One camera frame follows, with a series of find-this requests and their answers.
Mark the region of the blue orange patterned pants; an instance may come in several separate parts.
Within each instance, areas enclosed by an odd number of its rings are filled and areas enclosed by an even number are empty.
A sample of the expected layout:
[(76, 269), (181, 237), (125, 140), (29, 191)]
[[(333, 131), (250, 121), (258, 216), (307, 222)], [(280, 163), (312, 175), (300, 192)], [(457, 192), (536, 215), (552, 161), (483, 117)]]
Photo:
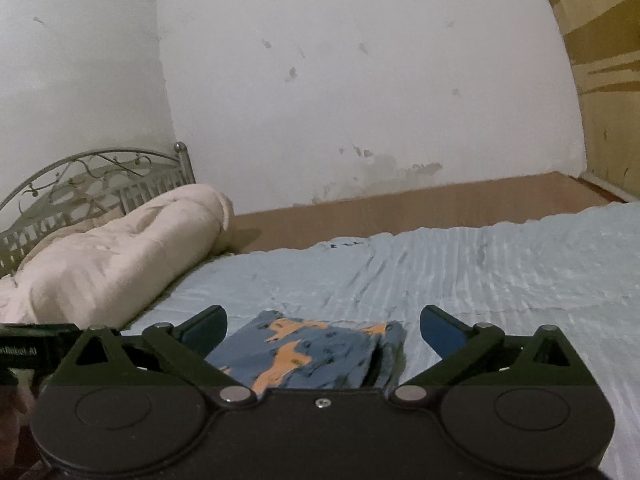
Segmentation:
[(385, 390), (404, 369), (405, 340), (398, 322), (330, 324), (265, 310), (205, 361), (258, 396), (270, 388)]

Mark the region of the cream rolled comforter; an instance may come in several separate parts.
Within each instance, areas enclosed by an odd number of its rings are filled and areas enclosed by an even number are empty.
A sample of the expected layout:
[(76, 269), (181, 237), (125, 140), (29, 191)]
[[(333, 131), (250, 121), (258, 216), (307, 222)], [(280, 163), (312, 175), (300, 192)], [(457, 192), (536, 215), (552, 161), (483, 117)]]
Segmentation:
[(60, 229), (2, 278), (2, 322), (122, 328), (176, 278), (224, 252), (233, 229), (232, 201), (204, 184)]

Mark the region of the light blue bed sheet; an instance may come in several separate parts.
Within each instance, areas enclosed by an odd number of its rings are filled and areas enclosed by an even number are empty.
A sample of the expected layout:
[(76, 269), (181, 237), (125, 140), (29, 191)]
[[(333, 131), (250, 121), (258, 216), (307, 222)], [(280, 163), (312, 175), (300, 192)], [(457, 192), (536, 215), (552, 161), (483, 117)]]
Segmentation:
[(429, 304), (511, 335), (553, 324), (587, 364), (615, 413), (602, 466), (639, 474), (639, 207), (612, 204), (522, 224), (337, 237), (201, 263), (128, 325), (179, 324), (219, 304), (230, 330), (265, 310), (343, 327), (385, 321), (406, 331), (412, 377), (437, 360), (422, 340)]

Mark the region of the metal ornate headboard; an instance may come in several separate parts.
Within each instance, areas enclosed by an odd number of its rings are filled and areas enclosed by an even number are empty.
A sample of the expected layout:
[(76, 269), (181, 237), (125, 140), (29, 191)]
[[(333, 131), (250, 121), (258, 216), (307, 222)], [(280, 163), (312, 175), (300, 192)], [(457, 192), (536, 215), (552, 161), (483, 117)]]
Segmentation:
[(186, 144), (170, 154), (104, 148), (64, 157), (17, 185), (1, 201), (1, 274), (13, 274), (46, 236), (112, 210), (129, 214), (195, 182)]

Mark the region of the brown wooden bed frame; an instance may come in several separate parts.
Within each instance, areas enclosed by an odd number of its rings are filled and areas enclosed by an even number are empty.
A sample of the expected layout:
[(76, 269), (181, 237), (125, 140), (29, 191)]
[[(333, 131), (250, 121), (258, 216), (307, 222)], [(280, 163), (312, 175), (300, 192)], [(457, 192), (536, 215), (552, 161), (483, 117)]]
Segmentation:
[(240, 214), (230, 250), (248, 254), (279, 248), (306, 249), (337, 237), (524, 223), (620, 201), (600, 186), (558, 172), (452, 184)]

